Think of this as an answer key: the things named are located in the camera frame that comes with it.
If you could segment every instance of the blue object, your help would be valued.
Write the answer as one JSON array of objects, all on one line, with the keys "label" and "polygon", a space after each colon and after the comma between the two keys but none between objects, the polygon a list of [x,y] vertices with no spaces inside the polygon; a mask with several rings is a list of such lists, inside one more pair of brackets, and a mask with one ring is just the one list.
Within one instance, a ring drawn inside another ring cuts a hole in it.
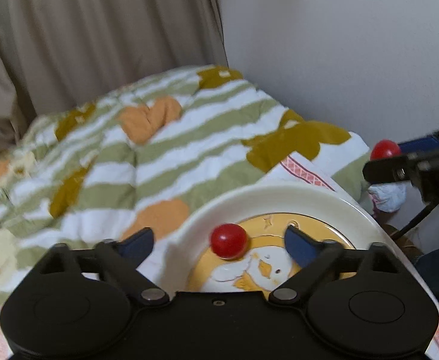
[{"label": "blue object", "polygon": [[311,263],[323,248],[323,244],[294,226],[288,226],[284,233],[284,245],[291,258],[304,268]]},{"label": "blue object", "polygon": [[401,154],[408,154],[412,152],[428,152],[434,149],[439,149],[439,138],[434,135],[427,135],[426,137],[408,140],[398,144],[401,149]]},{"label": "blue object", "polygon": [[153,231],[146,227],[117,245],[120,256],[128,259],[138,267],[153,251],[155,236]]}]

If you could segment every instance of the plate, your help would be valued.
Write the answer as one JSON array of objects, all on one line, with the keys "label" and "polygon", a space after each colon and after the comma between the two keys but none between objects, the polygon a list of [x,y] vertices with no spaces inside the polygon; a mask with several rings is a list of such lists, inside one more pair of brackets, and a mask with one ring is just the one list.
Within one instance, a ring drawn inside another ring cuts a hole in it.
[{"label": "plate", "polygon": [[170,295],[188,288],[201,289],[198,286],[203,286],[205,274],[193,283],[191,278],[197,278],[194,269],[209,248],[211,231],[223,223],[242,223],[277,213],[322,222],[331,229],[331,234],[336,233],[344,244],[356,249],[367,249],[372,242],[393,243],[367,212],[333,191],[303,183],[259,183],[223,194],[191,215],[168,239],[162,267],[149,279]]},{"label": "plate", "polygon": [[265,297],[302,267],[288,255],[284,232],[295,226],[316,240],[333,239],[349,249],[352,244],[327,223],[292,212],[272,212],[238,223],[249,237],[248,250],[234,261],[225,261],[208,247],[188,277],[193,292],[262,291]]}]

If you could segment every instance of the striped comforter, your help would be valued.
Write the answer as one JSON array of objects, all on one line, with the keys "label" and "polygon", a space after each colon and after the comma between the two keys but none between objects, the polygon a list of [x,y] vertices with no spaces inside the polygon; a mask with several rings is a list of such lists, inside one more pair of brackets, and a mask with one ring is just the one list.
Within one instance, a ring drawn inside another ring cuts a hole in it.
[{"label": "striped comforter", "polygon": [[[85,107],[76,111],[73,128],[61,139],[58,128],[68,116],[40,117],[3,156],[0,304],[55,243],[77,249],[119,239],[137,213],[155,203],[180,199],[191,214],[264,175],[246,161],[249,148],[241,140],[277,129],[286,108],[243,79],[202,86],[204,69],[175,69],[108,93],[87,108],[87,120]],[[147,144],[133,143],[118,114],[166,95],[182,106],[180,119]],[[51,202],[62,186],[67,190],[65,180],[80,188],[69,198],[66,193],[63,214],[52,215]]]}]

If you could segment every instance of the green and white stripes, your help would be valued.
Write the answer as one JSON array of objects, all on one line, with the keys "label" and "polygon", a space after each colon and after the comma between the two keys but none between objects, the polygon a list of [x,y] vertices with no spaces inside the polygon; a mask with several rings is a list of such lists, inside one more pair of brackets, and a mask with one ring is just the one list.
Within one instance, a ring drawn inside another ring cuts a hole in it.
[{"label": "green and white stripes", "polygon": [[[32,150],[38,164],[31,178],[8,186],[0,200],[0,227],[19,240],[20,274],[14,280],[56,242],[91,247],[118,238],[151,204],[179,198],[193,212],[261,178],[263,173],[245,160],[248,149],[241,139],[275,130],[285,108],[242,79],[199,91],[200,69],[175,69],[108,93],[96,102],[90,119],[60,143],[51,135],[57,115],[34,125],[14,154]],[[164,95],[178,99],[182,117],[148,144],[133,144],[116,120],[118,113]],[[48,207],[61,182],[91,160],[76,203],[54,219]],[[0,288],[0,294],[10,287]]]}]

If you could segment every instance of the white plate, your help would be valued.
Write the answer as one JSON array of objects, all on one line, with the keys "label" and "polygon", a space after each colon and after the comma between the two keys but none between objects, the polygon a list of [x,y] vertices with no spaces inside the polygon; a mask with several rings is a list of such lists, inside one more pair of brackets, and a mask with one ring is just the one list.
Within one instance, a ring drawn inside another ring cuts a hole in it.
[{"label": "white plate", "polygon": [[190,216],[163,246],[162,268],[149,278],[170,295],[184,290],[191,269],[209,246],[214,227],[275,212],[326,222],[357,249],[367,249],[372,242],[393,244],[367,212],[333,191],[304,183],[254,184],[221,195]]}]

